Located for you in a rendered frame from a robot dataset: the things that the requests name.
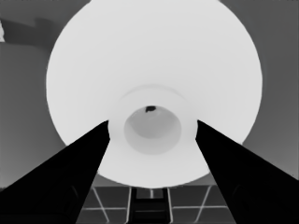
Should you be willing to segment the large thick white disc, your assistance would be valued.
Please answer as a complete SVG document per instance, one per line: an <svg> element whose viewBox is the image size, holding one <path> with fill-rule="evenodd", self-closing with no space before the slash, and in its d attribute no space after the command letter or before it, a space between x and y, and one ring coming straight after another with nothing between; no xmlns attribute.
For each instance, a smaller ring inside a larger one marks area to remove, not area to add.
<svg viewBox="0 0 299 224"><path fill-rule="evenodd" d="M91 0L54 44L46 94L66 144L107 123L101 176L157 189L209 173L199 122L246 140L263 75L252 38L221 0Z"/></svg>

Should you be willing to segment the dark robot body block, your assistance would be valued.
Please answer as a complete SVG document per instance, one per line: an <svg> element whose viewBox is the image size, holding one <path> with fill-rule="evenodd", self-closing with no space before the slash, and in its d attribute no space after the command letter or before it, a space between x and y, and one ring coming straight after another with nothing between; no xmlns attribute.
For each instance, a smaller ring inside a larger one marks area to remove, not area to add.
<svg viewBox="0 0 299 224"><path fill-rule="evenodd" d="M130 187L125 224L171 224L173 221L170 192L162 188L161 198L141 199L139 188Z"/></svg>

